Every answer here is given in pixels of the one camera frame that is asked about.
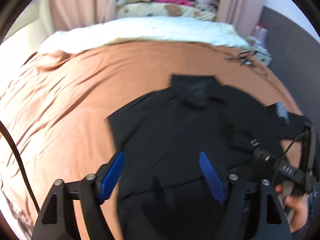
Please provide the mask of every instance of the curtain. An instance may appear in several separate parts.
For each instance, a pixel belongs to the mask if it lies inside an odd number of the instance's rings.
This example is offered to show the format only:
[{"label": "curtain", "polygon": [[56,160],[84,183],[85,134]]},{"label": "curtain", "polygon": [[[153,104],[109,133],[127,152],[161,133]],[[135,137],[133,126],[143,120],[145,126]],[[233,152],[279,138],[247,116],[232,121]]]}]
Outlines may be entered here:
[{"label": "curtain", "polygon": [[260,19],[264,0],[220,0],[218,22],[233,24],[240,36],[250,36]]},{"label": "curtain", "polygon": [[56,31],[113,20],[116,0],[49,0],[53,26]]}]

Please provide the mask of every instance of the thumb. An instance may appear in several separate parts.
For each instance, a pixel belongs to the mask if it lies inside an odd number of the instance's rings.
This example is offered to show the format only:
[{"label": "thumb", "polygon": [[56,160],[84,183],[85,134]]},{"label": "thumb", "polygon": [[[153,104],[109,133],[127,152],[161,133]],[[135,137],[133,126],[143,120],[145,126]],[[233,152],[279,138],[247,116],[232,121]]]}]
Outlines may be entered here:
[{"label": "thumb", "polygon": [[295,210],[295,214],[290,223],[291,232],[295,232],[302,228],[308,220],[308,203],[304,198],[288,196],[285,199],[287,207]]}]

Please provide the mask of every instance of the black polo shirt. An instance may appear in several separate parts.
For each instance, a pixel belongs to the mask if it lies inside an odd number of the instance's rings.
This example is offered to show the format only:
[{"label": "black polo shirt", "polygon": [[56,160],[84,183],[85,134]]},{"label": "black polo shirt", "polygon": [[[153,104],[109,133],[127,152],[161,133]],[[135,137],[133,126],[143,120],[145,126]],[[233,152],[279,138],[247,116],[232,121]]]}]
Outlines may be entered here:
[{"label": "black polo shirt", "polygon": [[271,180],[274,171],[252,152],[260,147],[282,156],[280,139],[294,139],[307,121],[289,113],[288,125],[275,105],[265,107],[212,76],[178,75],[169,88],[137,98],[108,120],[125,154],[118,215],[126,239],[209,239],[224,207],[208,191],[199,153],[242,179]]}]

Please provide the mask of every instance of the pink blanket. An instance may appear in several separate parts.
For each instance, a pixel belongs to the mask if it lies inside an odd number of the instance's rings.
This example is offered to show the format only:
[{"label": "pink blanket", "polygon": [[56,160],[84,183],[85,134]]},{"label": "pink blanket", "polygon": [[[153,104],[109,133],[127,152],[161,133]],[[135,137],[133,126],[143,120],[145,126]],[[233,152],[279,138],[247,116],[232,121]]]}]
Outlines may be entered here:
[{"label": "pink blanket", "polygon": [[175,3],[186,6],[193,6],[193,4],[189,0],[153,0],[154,2],[165,2],[165,3]]}]

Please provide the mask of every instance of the metal bolt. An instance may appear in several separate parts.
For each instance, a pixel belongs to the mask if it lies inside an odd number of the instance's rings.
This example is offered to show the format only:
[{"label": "metal bolt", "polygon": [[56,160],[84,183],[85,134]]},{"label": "metal bolt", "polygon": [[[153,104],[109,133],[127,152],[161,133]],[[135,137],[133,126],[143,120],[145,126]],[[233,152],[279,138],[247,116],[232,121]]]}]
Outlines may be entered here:
[{"label": "metal bolt", "polygon": [[62,179],[57,179],[57,180],[54,182],[54,184],[55,184],[56,186],[59,186],[59,185],[62,184],[62,182],[63,182]]},{"label": "metal bolt", "polygon": [[96,177],[96,174],[93,174],[93,173],[90,173],[90,174],[88,174],[87,176],[85,176],[85,178],[87,179],[87,180],[92,180],[92,179],[94,179]]},{"label": "metal bolt", "polygon": [[229,175],[229,179],[231,179],[231,180],[238,180],[239,177],[238,177],[236,174],[230,174],[230,175]]},{"label": "metal bolt", "polygon": [[267,179],[263,179],[262,180],[262,184],[265,185],[265,186],[269,186],[270,185],[270,181],[267,180]]}]

